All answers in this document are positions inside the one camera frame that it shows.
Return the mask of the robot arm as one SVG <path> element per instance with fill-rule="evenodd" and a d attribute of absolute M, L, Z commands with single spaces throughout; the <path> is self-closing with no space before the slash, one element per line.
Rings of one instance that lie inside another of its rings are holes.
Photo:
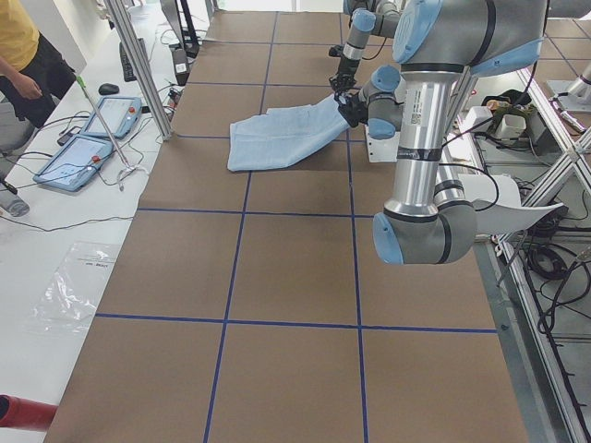
<path fill-rule="evenodd" d="M 441 160 L 466 77 L 535 63 L 547 1 L 346 1 L 350 31 L 331 85 L 350 126 L 398 141 L 392 197 L 373 220 L 379 257 L 441 264 L 476 237 L 476 210 Z"/>
<path fill-rule="evenodd" d="M 343 1 L 343 11 L 349 16 L 349 33 L 345 44 L 335 45 L 329 50 L 330 57 L 340 59 L 336 73 L 329 79 L 337 101 L 356 84 L 356 71 L 369 37 L 392 39 L 404 5 L 405 1 Z"/>

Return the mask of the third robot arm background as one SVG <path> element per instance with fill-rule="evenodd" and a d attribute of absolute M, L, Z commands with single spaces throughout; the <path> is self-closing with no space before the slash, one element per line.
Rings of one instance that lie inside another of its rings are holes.
<path fill-rule="evenodd" d="M 572 81 L 548 80 L 550 104 L 558 112 L 590 113 L 590 65 Z"/>

